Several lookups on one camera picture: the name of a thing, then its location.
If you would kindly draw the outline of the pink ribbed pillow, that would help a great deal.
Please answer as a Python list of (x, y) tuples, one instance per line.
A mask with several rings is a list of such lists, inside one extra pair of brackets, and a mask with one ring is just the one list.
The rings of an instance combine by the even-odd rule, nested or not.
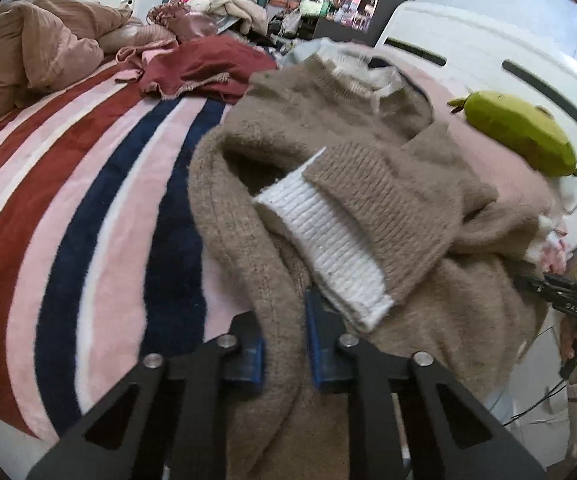
[(500, 203), (530, 206), (538, 212), (538, 237), (529, 245), (528, 260), (547, 273), (565, 273), (569, 252), (565, 241), (567, 227), (562, 205), (547, 179), (528, 166), (520, 155), (473, 128), (461, 113), (451, 113), (448, 102), (453, 94), (441, 81), (406, 62), (393, 48), (378, 47), (375, 55), (397, 66), (425, 92), (435, 116), (447, 122), (475, 174), (497, 188)]

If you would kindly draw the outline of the dark red garment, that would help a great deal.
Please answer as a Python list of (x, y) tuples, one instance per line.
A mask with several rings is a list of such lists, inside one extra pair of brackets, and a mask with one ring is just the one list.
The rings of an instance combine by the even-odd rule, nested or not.
[(223, 35), (125, 47), (116, 61), (118, 82), (133, 81), (144, 96), (163, 101), (193, 94), (234, 104), (246, 93), (250, 77), (276, 69), (266, 51)]

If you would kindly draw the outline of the beige knit sweater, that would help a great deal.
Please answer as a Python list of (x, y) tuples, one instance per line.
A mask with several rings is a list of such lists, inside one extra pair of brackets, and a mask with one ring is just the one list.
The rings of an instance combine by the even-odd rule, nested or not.
[(232, 479), (347, 477), (346, 402), (308, 376), (309, 286), (380, 350), (429, 352), (482, 400), (545, 317), (512, 284), (534, 266), (538, 212), (499, 202), (396, 66), (324, 48), (254, 74), (197, 145), (189, 196), (267, 346), (264, 391), (231, 411)]

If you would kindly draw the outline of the cream clothes pile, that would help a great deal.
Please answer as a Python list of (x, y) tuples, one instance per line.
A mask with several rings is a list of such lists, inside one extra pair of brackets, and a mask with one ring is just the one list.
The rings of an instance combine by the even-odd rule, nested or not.
[(251, 30), (261, 35), (268, 32), (267, 12), (252, 0), (189, 0), (186, 4), (193, 11), (239, 18), (242, 34)]

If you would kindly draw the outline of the white headboard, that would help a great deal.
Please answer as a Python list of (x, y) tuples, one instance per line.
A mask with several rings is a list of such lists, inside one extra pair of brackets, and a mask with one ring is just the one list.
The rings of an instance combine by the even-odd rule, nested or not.
[[(495, 90), (549, 110), (577, 155), (577, 64), (552, 41), (473, 12), (407, 1), (377, 43), (394, 48), (455, 96)], [(577, 221), (577, 177), (558, 180), (557, 189)]]

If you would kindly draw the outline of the pink quilted blanket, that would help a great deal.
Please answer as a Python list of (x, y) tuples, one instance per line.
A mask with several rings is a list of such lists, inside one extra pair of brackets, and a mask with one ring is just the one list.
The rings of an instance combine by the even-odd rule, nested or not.
[(90, 76), (107, 55), (177, 38), (132, 18), (128, 6), (78, 0), (0, 4), (0, 117)]

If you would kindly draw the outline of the green plush toy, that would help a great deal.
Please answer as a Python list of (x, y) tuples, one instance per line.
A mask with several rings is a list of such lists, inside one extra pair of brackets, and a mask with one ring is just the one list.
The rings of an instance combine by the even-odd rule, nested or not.
[(521, 155), (548, 178), (577, 178), (577, 154), (549, 110), (512, 94), (482, 90), (447, 102), (451, 113)]

